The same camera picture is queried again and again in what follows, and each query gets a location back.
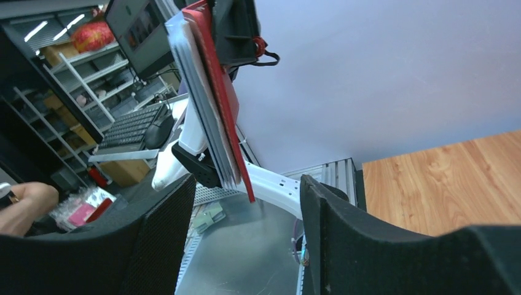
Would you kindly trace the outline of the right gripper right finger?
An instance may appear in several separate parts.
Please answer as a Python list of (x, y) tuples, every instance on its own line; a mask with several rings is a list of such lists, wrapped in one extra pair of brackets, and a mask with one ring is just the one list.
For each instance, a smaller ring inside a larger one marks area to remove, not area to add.
[(304, 294), (519, 294), (520, 227), (467, 226), (430, 237), (300, 179), (309, 258)]

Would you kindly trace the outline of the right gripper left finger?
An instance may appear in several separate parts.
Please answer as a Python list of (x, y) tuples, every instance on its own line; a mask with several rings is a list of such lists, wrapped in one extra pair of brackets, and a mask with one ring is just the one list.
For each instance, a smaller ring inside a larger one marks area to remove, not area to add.
[(1, 237), (2, 294), (173, 294), (194, 205), (187, 174), (66, 234)]

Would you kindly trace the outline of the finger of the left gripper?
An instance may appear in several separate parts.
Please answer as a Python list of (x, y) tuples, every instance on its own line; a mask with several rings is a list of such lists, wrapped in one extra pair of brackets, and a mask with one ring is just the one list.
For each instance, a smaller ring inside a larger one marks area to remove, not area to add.
[(212, 37), (223, 66), (241, 66), (257, 61), (254, 38), (260, 36), (253, 0), (210, 1)]

